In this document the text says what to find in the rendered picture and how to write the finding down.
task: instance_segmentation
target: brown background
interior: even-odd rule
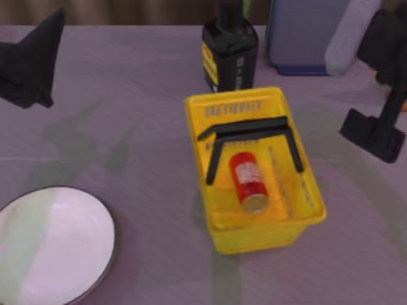
[[[385,0],[384,6],[399,1]],[[252,23],[266,24],[269,2],[251,1]],[[216,0],[0,0],[0,24],[36,24],[60,6],[70,24],[197,25],[216,13]]]

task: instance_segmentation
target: yellow box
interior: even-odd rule
[[[186,112],[197,164],[207,227],[215,248],[235,254],[291,244],[309,225],[322,222],[326,209],[314,179],[288,104],[279,88],[258,88],[197,95],[186,99]],[[303,172],[296,170],[284,136],[228,143],[224,146],[212,185],[206,174],[216,135],[198,141],[212,125],[286,116]],[[228,162],[240,151],[256,156],[269,194],[261,213],[244,213],[238,202]]]

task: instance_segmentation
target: table surface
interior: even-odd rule
[[[2,27],[0,40],[29,29]],[[351,107],[377,115],[383,104],[359,63],[340,78],[283,78],[259,56],[256,86],[285,92],[328,217],[291,247],[215,253],[184,113],[185,97],[209,91],[200,31],[67,27],[55,106],[0,103],[0,208],[52,184],[111,207],[120,254],[80,305],[407,304],[407,152],[388,165],[338,134]]]

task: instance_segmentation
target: black object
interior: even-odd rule
[[[218,17],[202,31],[205,81],[214,92],[253,87],[259,39],[243,17],[243,0],[218,0]]]
[[[0,97],[21,108],[51,107],[64,12],[58,10],[19,43],[0,43]]]
[[[340,133],[349,141],[386,163],[394,163],[404,145],[405,134],[396,128],[407,98],[407,10],[379,10],[357,51],[359,60],[376,71],[376,80],[392,87],[379,118],[351,109]]]
[[[297,172],[304,172],[303,163],[301,162],[300,154],[295,143],[293,131],[288,125],[286,116],[212,125],[198,136],[198,141],[205,140],[213,133],[216,134],[216,138],[206,175],[206,184],[208,186],[213,185],[215,181],[217,167],[219,165],[219,160],[221,159],[222,148],[227,142],[258,140],[285,135]]]

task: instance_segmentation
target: basket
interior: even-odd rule
[[[279,88],[258,88],[186,99],[207,227],[216,250],[235,254],[290,245],[326,209]],[[253,153],[268,194],[261,213],[243,211],[228,167]]]

